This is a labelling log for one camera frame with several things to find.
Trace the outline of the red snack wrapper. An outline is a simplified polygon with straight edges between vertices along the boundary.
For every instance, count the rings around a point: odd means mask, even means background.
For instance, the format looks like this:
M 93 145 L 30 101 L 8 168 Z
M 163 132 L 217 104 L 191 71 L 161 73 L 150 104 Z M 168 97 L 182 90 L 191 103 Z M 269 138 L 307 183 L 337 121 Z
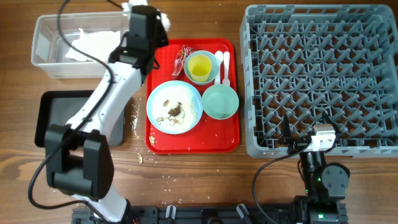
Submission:
M 180 51 L 177 53 L 174 61 L 174 70 L 172 72 L 172 78 L 177 78 L 180 72 L 183 70 L 183 66 L 186 58 L 193 52 L 192 47 L 183 45 Z

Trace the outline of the light blue plate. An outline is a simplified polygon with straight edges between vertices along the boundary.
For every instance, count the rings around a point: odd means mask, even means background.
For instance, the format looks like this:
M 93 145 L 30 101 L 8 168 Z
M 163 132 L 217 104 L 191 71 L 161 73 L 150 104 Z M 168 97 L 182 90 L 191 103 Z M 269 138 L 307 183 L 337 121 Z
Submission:
M 183 81 L 168 81 L 154 88 L 146 104 L 150 123 L 166 134 L 193 129 L 203 114 L 199 91 Z

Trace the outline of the white plastic fork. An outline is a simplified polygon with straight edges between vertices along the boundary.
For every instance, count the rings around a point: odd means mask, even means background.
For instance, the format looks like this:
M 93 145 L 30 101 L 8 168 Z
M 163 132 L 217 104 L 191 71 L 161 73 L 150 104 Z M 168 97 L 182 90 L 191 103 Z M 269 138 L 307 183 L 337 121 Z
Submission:
M 225 51 L 223 53 L 224 79 L 222 81 L 222 84 L 226 86 L 230 86 L 230 80 L 229 80 L 230 58 L 231 58 L 230 53 L 228 51 Z

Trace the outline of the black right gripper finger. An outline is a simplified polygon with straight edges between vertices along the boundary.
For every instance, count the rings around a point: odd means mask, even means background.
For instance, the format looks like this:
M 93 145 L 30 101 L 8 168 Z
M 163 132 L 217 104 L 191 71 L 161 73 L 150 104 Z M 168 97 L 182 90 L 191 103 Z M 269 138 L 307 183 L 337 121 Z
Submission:
M 340 131 L 338 125 L 330 119 L 330 117 L 328 116 L 328 114 L 325 111 L 322 112 L 322 122 L 323 122 L 323 124 L 330 124 L 333 127 L 333 129 L 335 130 L 335 135 L 336 135 L 337 139 L 339 139 L 341 137 L 341 131 Z
M 292 133 L 290 130 L 289 119 L 286 114 L 283 117 L 282 131 L 278 143 L 280 145 L 287 145 L 287 146 L 292 146 L 294 143 Z

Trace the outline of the light blue bowl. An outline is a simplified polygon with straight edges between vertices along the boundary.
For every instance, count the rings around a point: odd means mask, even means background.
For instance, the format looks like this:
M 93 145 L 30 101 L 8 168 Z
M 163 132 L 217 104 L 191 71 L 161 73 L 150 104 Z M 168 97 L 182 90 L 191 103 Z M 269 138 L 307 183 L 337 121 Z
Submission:
M 212 69 L 211 69 L 211 72 L 210 72 L 210 76 L 208 77 L 208 80 L 207 80 L 206 82 L 196 82 L 195 80 L 193 80 L 193 78 L 191 77 L 190 72 L 188 71 L 188 61 L 189 61 L 189 59 L 190 59 L 192 56 L 197 55 L 197 54 L 206 55 L 206 56 L 211 60 L 212 65 L 213 65 L 213 66 L 212 66 Z M 206 50 L 198 50 L 198 51 L 195 51 L 194 53 L 191 53 L 191 54 L 187 57 L 187 59 L 185 60 L 185 63 L 184 63 L 183 68 L 184 68 L 185 75 L 186 75 L 186 76 L 188 77 L 188 79 L 191 80 L 193 83 L 195 83 L 195 84 L 197 84 L 197 85 L 207 85 L 207 84 L 210 84 L 210 83 L 215 79 L 215 77 L 216 77 L 216 75 L 217 75 L 217 73 L 218 73 L 218 60 L 217 60 L 217 58 L 215 57 L 215 55 L 214 55 L 213 53 L 211 53 L 211 52 L 209 52 L 209 51 L 206 51 Z

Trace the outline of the grey dishwasher rack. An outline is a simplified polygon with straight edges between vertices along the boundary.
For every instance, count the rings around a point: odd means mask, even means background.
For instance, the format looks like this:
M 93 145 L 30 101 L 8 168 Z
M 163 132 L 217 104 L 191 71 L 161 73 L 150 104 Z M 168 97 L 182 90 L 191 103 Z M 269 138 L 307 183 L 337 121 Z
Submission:
M 246 8 L 239 29 L 246 150 L 280 157 L 283 119 L 296 138 L 322 114 L 340 137 L 331 154 L 397 156 L 397 25 L 382 4 Z

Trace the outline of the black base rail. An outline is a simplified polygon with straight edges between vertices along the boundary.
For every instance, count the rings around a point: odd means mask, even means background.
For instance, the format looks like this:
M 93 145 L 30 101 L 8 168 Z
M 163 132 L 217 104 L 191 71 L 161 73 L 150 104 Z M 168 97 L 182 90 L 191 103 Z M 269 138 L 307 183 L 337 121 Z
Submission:
M 348 224 L 345 204 L 315 208 L 314 204 L 265 205 L 264 216 L 256 207 L 168 207 L 134 206 L 123 223 L 344 223 Z

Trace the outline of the clear plastic bin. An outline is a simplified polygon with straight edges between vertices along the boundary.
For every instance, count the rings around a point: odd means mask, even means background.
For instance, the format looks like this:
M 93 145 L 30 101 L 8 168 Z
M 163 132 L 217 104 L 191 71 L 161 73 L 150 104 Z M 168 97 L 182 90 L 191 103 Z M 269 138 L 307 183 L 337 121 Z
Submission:
M 62 14 L 63 36 L 57 29 L 57 15 L 40 16 L 37 19 L 32 41 L 32 64 L 46 71 L 52 78 L 98 78 L 106 69 L 92 59 L 76 52 L 67 45 L 79 38 L 79 28 L 86 33 L 113 31 L 121 37 L 129 30 L 129 19 L 123 12 L 90 12 Z

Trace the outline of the white napkin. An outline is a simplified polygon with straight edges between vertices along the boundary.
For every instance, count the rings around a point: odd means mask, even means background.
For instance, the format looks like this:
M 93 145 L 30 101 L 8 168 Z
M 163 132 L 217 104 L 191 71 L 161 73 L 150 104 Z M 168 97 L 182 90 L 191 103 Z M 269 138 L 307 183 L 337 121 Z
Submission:
M 72 46 L 99 60 L 108 61 L 110 53 L 119 45 L 121 32 L 100 31 L 86 33 L 79 28 L 79 38 L 72 42 Z

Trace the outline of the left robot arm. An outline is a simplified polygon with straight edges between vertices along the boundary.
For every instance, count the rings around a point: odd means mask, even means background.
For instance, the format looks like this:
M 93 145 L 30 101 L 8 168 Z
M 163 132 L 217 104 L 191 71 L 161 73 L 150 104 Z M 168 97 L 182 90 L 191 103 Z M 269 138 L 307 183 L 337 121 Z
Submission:
M 114 124 L 146 76 L 160 68 L 155 51 L 168 45 L 161 12 L 126 3 L 129 30 L 102 62 L 106 72 L 82 109 L 63 126 L 45 133 L 45 169 L 49 187 L 88 206 L 102 223 L 132 223 L 131 204 L 113 187 L 114 166 L 108 139 Z

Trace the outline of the red serving tray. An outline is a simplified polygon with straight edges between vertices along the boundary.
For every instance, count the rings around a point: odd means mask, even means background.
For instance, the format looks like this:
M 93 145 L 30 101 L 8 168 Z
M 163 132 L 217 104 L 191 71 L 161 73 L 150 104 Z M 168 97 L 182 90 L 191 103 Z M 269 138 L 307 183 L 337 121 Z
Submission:
M 153 70 L 146 79 L 147 96 L 159 85 L 172 81 L 175 56 L 183 45 L 194 50 L 206 50 L 215 53 L 220 50 L 231 54 L 229 63 L 229 80 L 231 88 L 236 86 L 236 62 L 232 43 L 226 39 L 170 39 L 169 45 L 156 52 L 160 69 Z M 152 146 L 149 136 L 155 137 Z M 182 134 L 166 134 L 155 128 L 146 117 L 145 138 L 147 147 L 155 154 L 195 154 L 222 153 L 236 149 L 240 141 L 239 113 L 224 120 L 216 120 L 203 113 L 199 123 L 191 130 Z

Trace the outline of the yellow plastic cup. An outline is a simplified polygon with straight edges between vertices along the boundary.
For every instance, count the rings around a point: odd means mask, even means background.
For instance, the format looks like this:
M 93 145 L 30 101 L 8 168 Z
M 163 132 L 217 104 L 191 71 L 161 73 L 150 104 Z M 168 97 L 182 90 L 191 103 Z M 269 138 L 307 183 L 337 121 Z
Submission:
M 211 60 L 203 54 L 194 55 L 188 61 L 188 71 L 196 82 L 206 82 L 212 66 Z

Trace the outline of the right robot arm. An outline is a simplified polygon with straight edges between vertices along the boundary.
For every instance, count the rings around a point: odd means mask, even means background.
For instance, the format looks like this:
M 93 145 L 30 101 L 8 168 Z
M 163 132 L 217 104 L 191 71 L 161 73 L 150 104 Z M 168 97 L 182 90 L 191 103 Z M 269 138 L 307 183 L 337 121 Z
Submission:
M 338 162 L 327 163 L 325 154 L 336 147 L 341 136 L 329 116 L 322 113 L 322 123 L 304 137 L 295 138 L 290 131 L 289 119 L 283 118 L 279 144 L 288 146 L 288 155 L 299 155 L 299 173 L 306 195 L 296 196 L 290 209 L 291 223 L 348 223 L 346 197 L 350 171 Z

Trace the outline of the mint green bowl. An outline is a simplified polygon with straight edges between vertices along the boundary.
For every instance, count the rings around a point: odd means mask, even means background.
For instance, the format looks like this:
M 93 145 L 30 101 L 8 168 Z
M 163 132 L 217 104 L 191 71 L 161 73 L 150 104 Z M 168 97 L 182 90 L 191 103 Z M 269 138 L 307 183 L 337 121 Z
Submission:
M 202 103 L 203 110 L 208 116 L 222 120 L 232 117 L 237 112 L 239 97 L 230 86 L 216 84 L 205 90 Z

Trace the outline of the food crumb on tray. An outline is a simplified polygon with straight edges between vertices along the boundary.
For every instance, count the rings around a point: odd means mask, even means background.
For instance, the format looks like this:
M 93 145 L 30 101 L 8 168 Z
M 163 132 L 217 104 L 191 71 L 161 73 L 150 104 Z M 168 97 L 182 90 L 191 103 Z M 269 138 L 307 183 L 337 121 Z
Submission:
M 152 146 L 155 145 L 155 137 L 149 136 L 149 141 L 150 141 L 150 144 L 151 144 Z

